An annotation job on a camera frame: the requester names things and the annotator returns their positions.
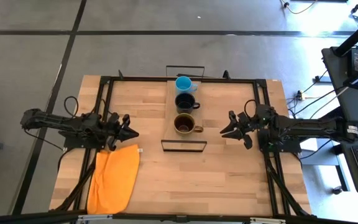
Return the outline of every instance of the wooden table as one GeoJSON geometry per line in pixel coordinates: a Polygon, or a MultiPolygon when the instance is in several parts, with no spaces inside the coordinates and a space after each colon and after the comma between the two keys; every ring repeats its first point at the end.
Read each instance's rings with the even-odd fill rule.
{"type": "MultiPolygon", "coordinates": [[[[92,110],[100,76],[84,77],[78,95],[78,113],[92,110]]],[[[288,114],[281,81],[267,80],[270,104],[279,114],[288,114]]],[[[203,83],[199,89],[202,125],[208,144],[204,152],[163,152],[166,82],[114,82],[110,109],[120,117],[130,114],[130,127],[140,136],[120,142],[117,148],[138,144],[143,149],[131,200],[124,213],[187,215],[272,215],[264,159],[256,133],[253,147],[242,141],[224,139],[220,130],[229,124],[228,111],[236,114],[254,98],[251,84],[203,83]]],[[[262,90],[259,91],[263,103],[262,90]]],[[[247,112],[254,114],[249,103],[247,112]]],[[[62,160],[50,208],[59,206],[76,185],[84,149],[74,149],[62,160]]],[[[281,153],[285,183],[296,201],[311,212],[299,161],[281,153]]],[[[278,187],[278,209],[283,213],[278,187]]],[[[85,208],[88,186],[80,208],[85,208]]]]}

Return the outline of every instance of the gray floor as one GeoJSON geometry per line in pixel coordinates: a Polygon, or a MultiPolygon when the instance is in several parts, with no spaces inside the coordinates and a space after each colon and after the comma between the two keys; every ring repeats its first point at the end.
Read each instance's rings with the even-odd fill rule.
{"type": "MultiPolygon", "coordinates": [[[[80,30],[296,30],[313,35],[319,31],[356,30],[357,24],[349,16],[355,3],[318,2],[305,13],[292,15],[281,10],[279,0],[88,0],[80,30]]],[[[292,1],[291,7],[298,11],[308,4],[292,1]]],[[[0,0],[0,29],[70,30],[79,5],[80,0],[0,0]]],[[[63,99],[78,94],[83,75],[117,75],[120,69],[127,76],[164,76],[166,65],[202,65],[206,67],[205,75],[211,77],[220,77],[228,70],[236,78],[280,79],[289,98],[325,71],[321,49],[339,45],[344,39],[78,36],[54,113],[65,114],[63,99]]],[[[0,141],[5,145],[0,151],[0,215],[10,211],[33,143],[22,132],[20,118],[29,108],[45,108],[67,40],[67,36],[0,36],[0,141]]],[[[330,85],[317,85],[308,94],[321,96],[332,89],[330,85]]],[[[331,97],[300,116],[308,118],[331,97]]],[[[301,102],[297,108],[310,101],[301,102]]],[[[331,103],[325,112],[336,105],[331,103]]],[[[46,138],[63,143],[54,130],[48,130],[46,138]]],[[[24,212],[48,209],[59,155],[55,148],[44,144],[24,212]]],[[[358,193],[354,188],[341,195],[329,193],[330,188],[339,185],[334,167],[305,166],[304,172],[315,215],[358,221],[358,193]]]]}

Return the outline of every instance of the white cable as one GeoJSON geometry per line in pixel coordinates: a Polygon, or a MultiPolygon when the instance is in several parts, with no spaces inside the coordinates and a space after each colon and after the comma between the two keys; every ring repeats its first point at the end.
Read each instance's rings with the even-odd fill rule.
{"type": "Polygon", "coordinates": [[[314,0],[314,2],[310,4],[310,6],[308,6],[306,9],[304,9],[304,10],[302,10],[302,11],[300,11],[300,12],[294,12],[294,11],[292,11],[292,10],[290,9],[289,3],[288,3],[287,6],[284,6],[285,3],[287,3],[287,2],[285,2],[284,0],[281,0],[281,5],[282,5],[284,8],[287,8],[292,14],[300,14],[300,13],[305,12],[306,10],[308,10],[308,9],[309,9],[312,5],[314,5],[317,1],[318,1],[318,0],[314,0]]]}
{"type": "Polygon", "coordinates": [[[326,104],[324,104],[324,106],[320,107],[320,109],[318,109],[316,112],[314,112],[313,115],[311,115],[310,119],[316,115],[317,112],[319,112],[321,109],[323,109],[323,107],[327,106],[328,103],[332,102],[332,100],[335,100],[337,97],[339,97],[342,93],[344,93],[349,87],[346,87],[345,89],[343,89],[341,92],[338,93],[338,95],[336,95],[334,98],[332,98],[330,101],[328,101],[326,104]]]}

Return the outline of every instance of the orange cloth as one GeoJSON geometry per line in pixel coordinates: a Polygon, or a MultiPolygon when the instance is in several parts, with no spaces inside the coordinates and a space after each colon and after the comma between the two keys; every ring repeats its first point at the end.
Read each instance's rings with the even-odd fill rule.
{"type": "Polygon", "coordinates": [[[115,214],[123,211],[131,198],[139,168],[138,146],[96,155],[96,168],[88,195],[88,214],[115,214]]]}

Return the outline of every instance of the blue mug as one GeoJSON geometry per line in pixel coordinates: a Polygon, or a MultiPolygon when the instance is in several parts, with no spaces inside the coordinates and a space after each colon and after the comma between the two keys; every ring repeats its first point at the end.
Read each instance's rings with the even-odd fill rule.
{"type": "Polygon", "coordinates": [[[179,77],[175,81],[177,93],[191,93],[197,90],[197,84],[191,83],[189,77],[179,77]]]}

